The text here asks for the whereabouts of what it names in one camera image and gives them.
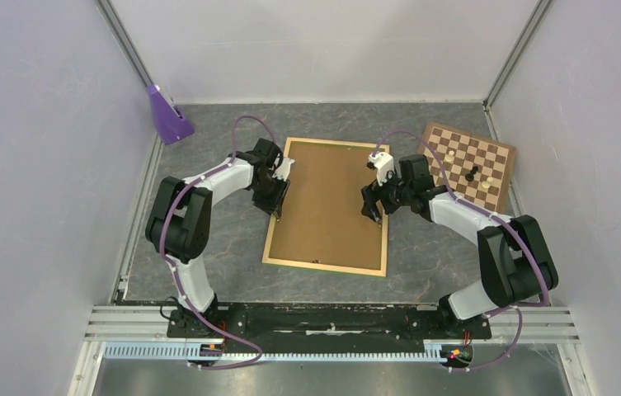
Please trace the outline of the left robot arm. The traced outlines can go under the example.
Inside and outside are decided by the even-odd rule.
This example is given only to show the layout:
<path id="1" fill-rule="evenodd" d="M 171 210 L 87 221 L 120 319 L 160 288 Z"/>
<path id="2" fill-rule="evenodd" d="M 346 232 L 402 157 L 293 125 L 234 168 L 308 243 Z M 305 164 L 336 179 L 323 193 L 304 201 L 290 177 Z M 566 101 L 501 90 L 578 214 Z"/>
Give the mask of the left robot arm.
<path id="1" fill-rule="evenodd" d="M 166 262 L 176 301 L 190 311 L 188 327 L 201 337 L 214 334 L 219 315 L 205 270 L 215 206 L 237 191 L 251 191 L 253 205 L 279 218 L 295 161 L 268 139 L 228 155 L 220 164 L 188 178 L 166 177 L 157 190 L 145 228 L 146 239 Z"/>

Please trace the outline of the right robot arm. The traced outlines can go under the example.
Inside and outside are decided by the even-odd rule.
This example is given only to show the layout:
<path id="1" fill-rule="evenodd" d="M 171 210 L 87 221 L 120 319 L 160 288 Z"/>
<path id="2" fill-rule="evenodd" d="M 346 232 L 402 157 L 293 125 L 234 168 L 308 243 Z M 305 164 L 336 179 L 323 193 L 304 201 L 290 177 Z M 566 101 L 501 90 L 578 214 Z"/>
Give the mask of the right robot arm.
<path id="1" fill-rule="evenodd" d="M 448 337 L 465 331 L 470 319 L 497 314 L 529 298 L 549 302 L 558 274 L 538 221 L 529 216 L 510 217 L 486 210 L 437 186 L 427 158 L 415 154 L 395 163 L 385 152 L 368 156 L 376 179 L 361 190 L 362 215 L 379 224 L 383 217 L 408 207 L 423 219 L 445 226 L 478 249 L 480 278 L 440 299 L 436 323 Z"/>

